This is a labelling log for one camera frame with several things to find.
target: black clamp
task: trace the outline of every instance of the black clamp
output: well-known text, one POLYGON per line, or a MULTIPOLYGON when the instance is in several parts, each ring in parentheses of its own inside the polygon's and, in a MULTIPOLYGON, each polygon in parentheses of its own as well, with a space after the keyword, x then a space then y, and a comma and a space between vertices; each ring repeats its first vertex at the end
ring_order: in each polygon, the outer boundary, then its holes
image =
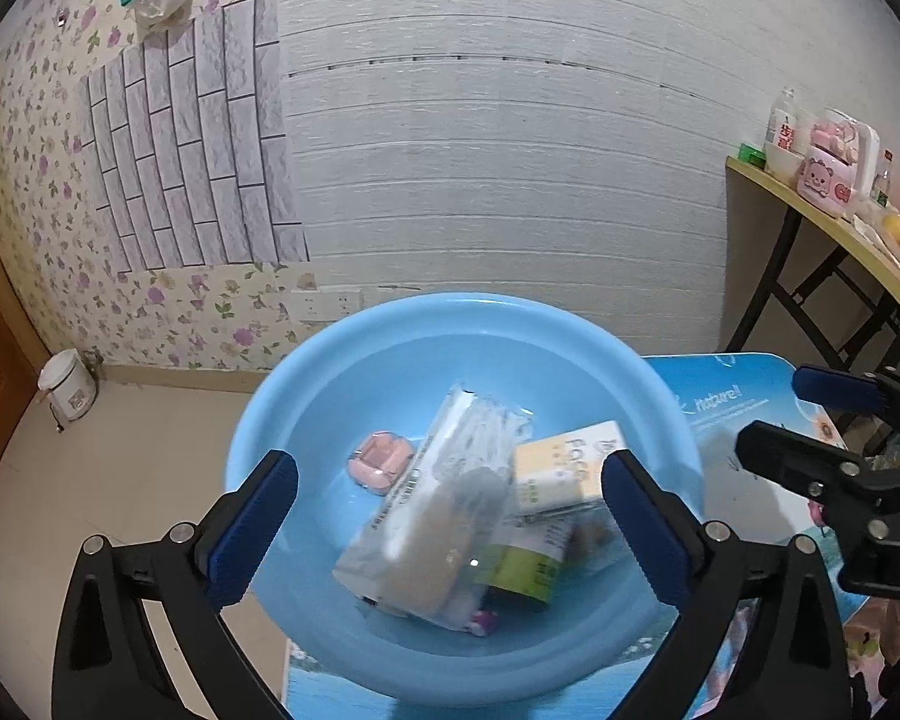
MULTIPOLYGON (((900 432, 900 373, 857 377, 802 367, 797 397, 875 415, 900 432)), ((737 437, 744 469, 823 506, 844 556, 838 581, 848 592, 900 599, 900 469, 872 470, 858 455, 765 422, 737 437)))
POLYGON ((680 612, 612 720, 684 717, 738 604, 751 598, 755 618, 730 681, 701 717, 869 717, 864 685, 847 674, 840 615, 812 538, 761 544, 741 541, 725 523, 701 524, 626 450, 605 461, 602 489, 658 599, 680 612))
POLYGON ((59 720, 199 720, 183 706, 144 600, 163 604, 173 635, 217 717, 287 720, 220 618, 242 598, 296 498, 293 458, 271 451, 199 525, 149 544, 90 536, 74 566, 53 657, 59 720))

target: blue gripper pad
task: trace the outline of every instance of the blue gripper pad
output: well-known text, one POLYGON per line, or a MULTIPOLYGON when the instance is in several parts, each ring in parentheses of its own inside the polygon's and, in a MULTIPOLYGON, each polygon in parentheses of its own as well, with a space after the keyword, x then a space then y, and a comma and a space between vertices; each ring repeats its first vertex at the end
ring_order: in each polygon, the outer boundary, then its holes
POLYGON ((874 379, 861 379, 840 370, 802 365, 794 371, 794 393, 808 400, 842 412, 873 415, 886 405, 874 379))
POLYGON ((235 493, 223 495, 199 525, 194 561, 216 610, 244 597, 298 489, 296 462, 272 449, 235 493))
POLYGON ((602 492, 653 594, 682 610, 703 566, 700 524, 677 495, 665 493, 628 450, 604 461, 602 492))

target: blue plastic basin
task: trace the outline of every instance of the blue plastic basin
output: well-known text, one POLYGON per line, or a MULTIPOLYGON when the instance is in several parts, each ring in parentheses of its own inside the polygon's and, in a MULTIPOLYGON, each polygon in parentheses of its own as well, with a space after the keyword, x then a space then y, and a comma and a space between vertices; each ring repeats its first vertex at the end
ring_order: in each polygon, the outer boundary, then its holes
POLYGON ((271 448, 290 452, 299 495, 253 589, 276 624, 327 669, 415 704, 530 698, 609 665, 660 612, 633 559, 563 583, 552 605, 487 638, 380 613, 330 571, 380 504, 346 472, 363 437, 418 439, 450 386, 529 409, 545 437, 615 419, 634 454, 698 517, 700 457, 671 391, 617 338, 560 309, 443 293, 354 314, 303 343, 250 399, 226 464, 235 490, 271 448))

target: white bowl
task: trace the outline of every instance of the white bowl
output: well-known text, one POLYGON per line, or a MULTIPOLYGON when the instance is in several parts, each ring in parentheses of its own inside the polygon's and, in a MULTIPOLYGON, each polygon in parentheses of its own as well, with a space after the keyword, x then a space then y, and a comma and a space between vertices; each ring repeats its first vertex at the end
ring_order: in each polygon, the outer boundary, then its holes
POLYGON ((800 175, 803 157, 772 143, 764 143, 764 148, 767 153, 767 172, 791 189, 797 189, 797 177, 800 175))

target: yellow fruit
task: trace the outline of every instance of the yellow fruit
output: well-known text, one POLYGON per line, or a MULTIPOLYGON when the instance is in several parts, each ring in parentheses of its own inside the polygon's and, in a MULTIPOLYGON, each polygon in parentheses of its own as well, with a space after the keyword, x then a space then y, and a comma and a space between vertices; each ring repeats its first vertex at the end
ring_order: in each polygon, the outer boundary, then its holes
POLYGON ((886 232, 900 247, 900 217, 897 214, 887 214, 881 220, 884 232, 886 232))

